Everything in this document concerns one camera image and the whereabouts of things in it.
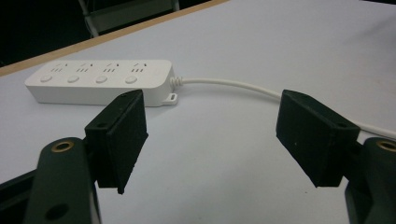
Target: power strip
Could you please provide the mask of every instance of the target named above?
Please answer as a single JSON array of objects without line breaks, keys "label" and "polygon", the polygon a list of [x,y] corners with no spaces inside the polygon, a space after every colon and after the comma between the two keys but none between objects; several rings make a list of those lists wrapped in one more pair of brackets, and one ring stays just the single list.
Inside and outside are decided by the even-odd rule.
[{"label": "power strip", "polygon": [[166,60],[53,61],[25,80],[39,103],[108,105],[127,91],[142,90],[145,106],[175,105]]}]

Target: white power strip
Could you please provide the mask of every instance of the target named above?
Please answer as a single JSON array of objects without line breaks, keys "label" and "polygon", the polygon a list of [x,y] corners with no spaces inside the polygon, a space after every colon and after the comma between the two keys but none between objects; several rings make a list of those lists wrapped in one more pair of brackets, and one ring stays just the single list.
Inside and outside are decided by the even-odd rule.
[{"label": "white power strip", "polygon": [[53,61],[25,80],[39,103],[108,105],[118,95],[143,90],[145,106],[175,105],[166,60]]}]

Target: socket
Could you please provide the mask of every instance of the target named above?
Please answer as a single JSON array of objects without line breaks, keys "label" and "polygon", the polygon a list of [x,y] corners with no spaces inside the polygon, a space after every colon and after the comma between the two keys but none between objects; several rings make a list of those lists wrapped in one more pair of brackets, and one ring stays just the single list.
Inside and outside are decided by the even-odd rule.
[{"label": "socket", "polygon": [[53,61],[25,80],[39,103],[108,105],[127,91],[142,90],[145,106],[177,104],[166,60]]}]

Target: screw hole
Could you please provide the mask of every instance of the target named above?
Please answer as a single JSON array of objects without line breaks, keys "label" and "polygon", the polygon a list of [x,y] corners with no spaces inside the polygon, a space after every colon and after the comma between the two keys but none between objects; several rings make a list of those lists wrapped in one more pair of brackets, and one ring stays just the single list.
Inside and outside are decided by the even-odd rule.
[{"label": "screw hole", "polygon": [[376,145],[387,151],[396,152],[396,144],[388,141],[378,141]]},{"label": "screw hole", "polygon": [[57,220],[63,217],[64,215],[66,215],[68,211],[69,211],[69,206],[67,206],[67,204],[65,203],[57,204],[51,207],[51,209],[46,213],[46,219],[49,221]]},{"label": "screw hole", "polygon": [[74,143],[71,141],[60,142],[52,147],[53,152],[64,152],[69,150],[74,146]]}]

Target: cable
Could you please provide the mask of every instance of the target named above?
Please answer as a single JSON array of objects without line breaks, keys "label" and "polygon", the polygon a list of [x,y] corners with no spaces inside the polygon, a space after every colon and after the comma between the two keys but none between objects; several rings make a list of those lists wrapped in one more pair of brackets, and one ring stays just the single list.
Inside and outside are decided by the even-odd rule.
[{"label": "cable", "polygon": [[276,98],[278,101],[280,101],[280,98],[282,96],[281,94],[279,94],[275,91],[270,91],[263,87],[259,87],[259,86],[251,85],[248,83],[239,82],[239,81],[231,81],[231,80],[216,79],[216,78],[183,78],[183,77],[171,78],[171,84],[174,87],[182,86],[183,84],[190,84],[190,83],[218,84],[218,85],[224,85],[224,86],[238,87],[238,88],[247,89],[250,91],[257,91],[259,93],[263,93],[264,95]]},{"label": "cable", "polygon": [[[280,102],[281,94],[275,91],[267,90],[263,87],[251,85],[244,82],[239,81],[232,81],[227,79],[217,79],[217,78],[183,78],[183,77],[171,77],[170,83],[173,87],[182,86],[183,84],[191,84],[191,83],[203,83],[203,84],[217,84],[217,85],[224,85],[224,86],[233,86],[242,89],[247,89],[250,91],[257,91],[259,93],[263,93],[264,95],[271,96],[277,99]],[[351,122],[355,123],[361,129],[367,133],[374,133],[377,135],[381,135],[387,138],[396,139],[396,132],[382,129],[375,127],[370,124],[365,124],[356,120],[350,120]]]}]

